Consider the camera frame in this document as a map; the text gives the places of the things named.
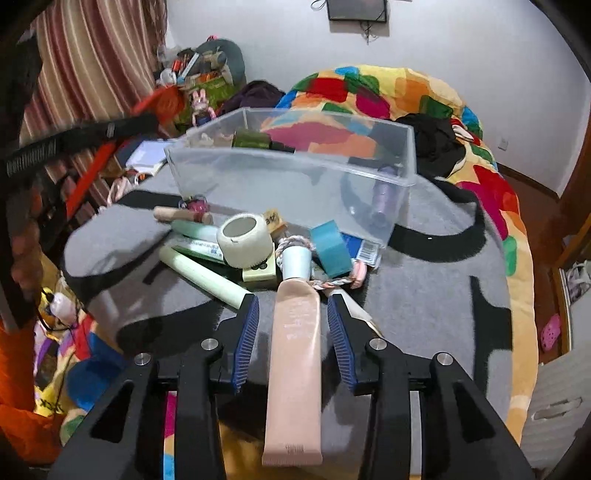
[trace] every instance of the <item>transparent storage bin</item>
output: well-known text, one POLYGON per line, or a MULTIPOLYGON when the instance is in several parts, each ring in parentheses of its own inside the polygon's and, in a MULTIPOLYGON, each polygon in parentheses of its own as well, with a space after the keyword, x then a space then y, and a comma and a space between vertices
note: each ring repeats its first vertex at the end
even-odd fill
POLYGON ((240 212, 276 208, 305 228, 334 220, 343 233, 381 246, 416 175, 411 127, 314 110, 239 109, 188 130, 166 155, 185 199, 202 194, 240 212), (296 152, 232 148, 242 128, 296 152))
POLYGON ((187 130, 176 144, 186 148, 231 147, 238 129, 266 132, 272 140, 297 152, 347 157, 352 166, 382 170, 402 186, 415 183, 413 128, 349 113, 240 108, 187 130))

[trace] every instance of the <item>black cloth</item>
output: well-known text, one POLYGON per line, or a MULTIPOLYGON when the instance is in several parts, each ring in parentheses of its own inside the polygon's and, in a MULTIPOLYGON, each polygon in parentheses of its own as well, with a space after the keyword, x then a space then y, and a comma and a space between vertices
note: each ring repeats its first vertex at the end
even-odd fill
POLYGON ((396 121, 414 127, 417 169, 421 175, 446 178, 466 156, 466 148, 456 139, 448 118, 409 113, 396 121))

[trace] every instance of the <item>wooden floor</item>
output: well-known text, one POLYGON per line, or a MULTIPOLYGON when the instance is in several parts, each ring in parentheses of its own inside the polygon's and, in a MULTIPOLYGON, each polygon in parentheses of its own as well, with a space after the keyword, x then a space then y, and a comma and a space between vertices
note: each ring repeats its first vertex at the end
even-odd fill
MULTIPOLYGON (((519 197, 521 218, 527 228, 534 261, 534 309, 538 334, 550 317, 558 313, 550 267, 562 252, 561 239, 553 235, 552 221, 558 216, 556 199, 518 179, 504 175, 519 197)), ((558 344, 544 353, 538 342, 540 362, 558 357, 558 344)))

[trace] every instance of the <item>white wall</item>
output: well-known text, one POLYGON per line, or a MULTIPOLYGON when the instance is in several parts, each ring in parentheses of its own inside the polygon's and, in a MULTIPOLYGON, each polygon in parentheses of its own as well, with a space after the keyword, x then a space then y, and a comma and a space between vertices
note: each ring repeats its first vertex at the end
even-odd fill
POLYGON ((550 21, 529 0, 391 0, 389 25, 366 45, 310 0, 168 0, 169 41, 208 35, 242 49, 248 80, 283 90, 343 64, 410 67, 441 78, 484 125, 497 160, 562 192, 589 118, 591 85, 550 21), (509 140, 507 151, 496 146, 509 140))

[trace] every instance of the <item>pink crocs shoe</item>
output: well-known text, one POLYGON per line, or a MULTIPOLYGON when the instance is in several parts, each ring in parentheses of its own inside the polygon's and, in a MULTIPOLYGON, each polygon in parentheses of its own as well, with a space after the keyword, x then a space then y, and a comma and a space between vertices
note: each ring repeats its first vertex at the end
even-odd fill
POLYGON ((542 350, 544 352, 552 350, 552 347, 558 340, 559 335, 560 315, 558 315, 558 313, 555 313, 554 315, 552 315, 548 323, 546 323, 546 325, 540 332, 540 343, 542 345, 542 350))

